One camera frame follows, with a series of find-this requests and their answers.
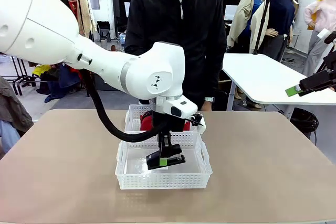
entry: black zip-up jacket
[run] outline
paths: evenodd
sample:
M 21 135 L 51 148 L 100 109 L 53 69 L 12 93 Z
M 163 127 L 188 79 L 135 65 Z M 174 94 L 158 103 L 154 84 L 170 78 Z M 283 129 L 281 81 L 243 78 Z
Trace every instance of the black zip-up jacket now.
M 183 47 L 183 94 L 200 108 L 215 95 L 226 50 L 222 1 L 132 0 L 125 52 L 141 55 L 158 41 Z

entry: table top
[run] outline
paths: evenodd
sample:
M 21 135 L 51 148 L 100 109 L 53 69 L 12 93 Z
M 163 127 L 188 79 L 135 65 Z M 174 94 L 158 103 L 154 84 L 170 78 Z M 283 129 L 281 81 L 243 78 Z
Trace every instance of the table top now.
M 108 111 L 122 129 L 125 111 Z M 275 112 L 205 112 L 206 189 L 120 190 L 119 141 L 95 110 L 47 112 L 0 161 L 0 221 L 314 222 L 336 219 L 336 168 Z
M 306 77 L 266 55 L 225 54 L 223 70 L 260 104 L 336 105 L 336 92 L 330 89 L 288 97 L 285 90 Z

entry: gray jacket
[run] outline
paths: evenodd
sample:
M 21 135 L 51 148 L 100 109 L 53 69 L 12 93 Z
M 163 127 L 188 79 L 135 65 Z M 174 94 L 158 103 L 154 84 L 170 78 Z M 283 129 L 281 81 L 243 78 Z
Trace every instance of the gray jacket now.
M 0 120 L 10 122 L 22 132 L 27 132 L 33 125 L 32 117 L 3 77 L 0 77 Z

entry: gray ring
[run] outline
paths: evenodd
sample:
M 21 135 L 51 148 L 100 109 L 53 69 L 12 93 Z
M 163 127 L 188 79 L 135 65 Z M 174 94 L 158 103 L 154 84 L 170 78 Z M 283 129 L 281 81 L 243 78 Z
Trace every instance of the gray ring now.
M 121 87 L 128 94 L 129 94 L 129 92 L 128 92 L 127 87 L 126 87 L 126 75 L 127 75 L 127 72 L 129 70 L 130 66 L 132 65 L 132 62 L 135 61 L 135 60 L 138 60 L 138 58 L 134 57 L 134 58 L 129 59 L 125 63 L 125 65 L 122 67 L 122 70 L 121 70 L 121 73 L 120 73 Z

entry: green tape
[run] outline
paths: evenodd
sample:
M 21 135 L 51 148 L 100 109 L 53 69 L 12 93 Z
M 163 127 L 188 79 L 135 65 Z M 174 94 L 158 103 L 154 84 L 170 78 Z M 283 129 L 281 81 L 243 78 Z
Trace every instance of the green tape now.
M 167 158 L 160 158 L 160 166 L 167 166 Z
M 295 86 L 286 90 L 286 94 L 288 95 L 288 97 L 292 97 L 293 95 L 299 94 L 301 92 L 302 92 L 302 90 L 297 91 Z

